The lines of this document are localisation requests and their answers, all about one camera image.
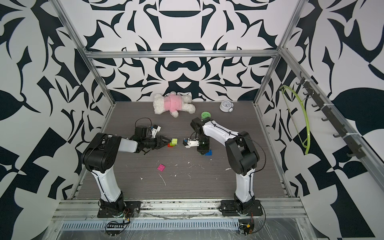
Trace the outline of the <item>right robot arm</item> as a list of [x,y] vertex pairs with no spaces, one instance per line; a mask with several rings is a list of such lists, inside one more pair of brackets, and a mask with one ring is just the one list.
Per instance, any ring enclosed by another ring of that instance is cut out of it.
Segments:
[[245,215],[256,205],[253,192],[253,176],[256,172],[260,156],[250,137],[229,130],[211,118],[195,118],[191,122],[199,145],[197,151],[205,155],[210,150],[210,139],[217,141],[226,148],[227,158],[231,169],[236,173],[236,190],[234,193],[234,208],[223,207],[225,212],[235,212]]

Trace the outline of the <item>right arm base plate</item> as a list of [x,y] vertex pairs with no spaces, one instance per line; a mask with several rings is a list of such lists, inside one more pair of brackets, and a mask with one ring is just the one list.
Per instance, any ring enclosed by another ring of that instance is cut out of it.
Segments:
[[255,199],[250,199],[246,203],[242,203],[239,200],[222,200],[219,211],[224,217],[259,217],[264,214],[261,202]]

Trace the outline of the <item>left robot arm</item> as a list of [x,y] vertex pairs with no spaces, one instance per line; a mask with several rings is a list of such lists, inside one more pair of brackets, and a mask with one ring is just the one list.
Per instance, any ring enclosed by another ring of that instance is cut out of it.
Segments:
[[140,153],[145,150],[158,150],[171,142],[172,140],[164,136],[132,136],[127,139],[105,133],[96,134],[82,153],[81,162],[96,179],[101,192],[101,209],[118,214],[125,208],[124,194],[118,187],[114,173],[114,164],[119,152]]

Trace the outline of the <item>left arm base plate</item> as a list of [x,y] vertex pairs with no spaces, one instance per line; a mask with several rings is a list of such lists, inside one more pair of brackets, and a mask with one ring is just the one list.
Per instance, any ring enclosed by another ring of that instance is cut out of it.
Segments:
[[97,217],[100,219],[120,217],[129,218],[141,211],[141,204],[141,201],[109,203],[103,200],[99,200],[99,212]]

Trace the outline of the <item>pink lego brick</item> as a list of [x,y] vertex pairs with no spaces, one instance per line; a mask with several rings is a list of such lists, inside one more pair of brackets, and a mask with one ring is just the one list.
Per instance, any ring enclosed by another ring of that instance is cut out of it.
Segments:
[[157,169],[159,171],[163,172],[165,168],[166,168],[166,166],[164,166],[163,164],[160,164]]

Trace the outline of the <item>yellow-green lego brick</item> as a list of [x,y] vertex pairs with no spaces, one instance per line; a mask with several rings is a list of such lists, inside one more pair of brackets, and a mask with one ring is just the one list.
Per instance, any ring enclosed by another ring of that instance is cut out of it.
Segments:
[[178,144],[178,139],[172,139],[170,145],[175,146]]

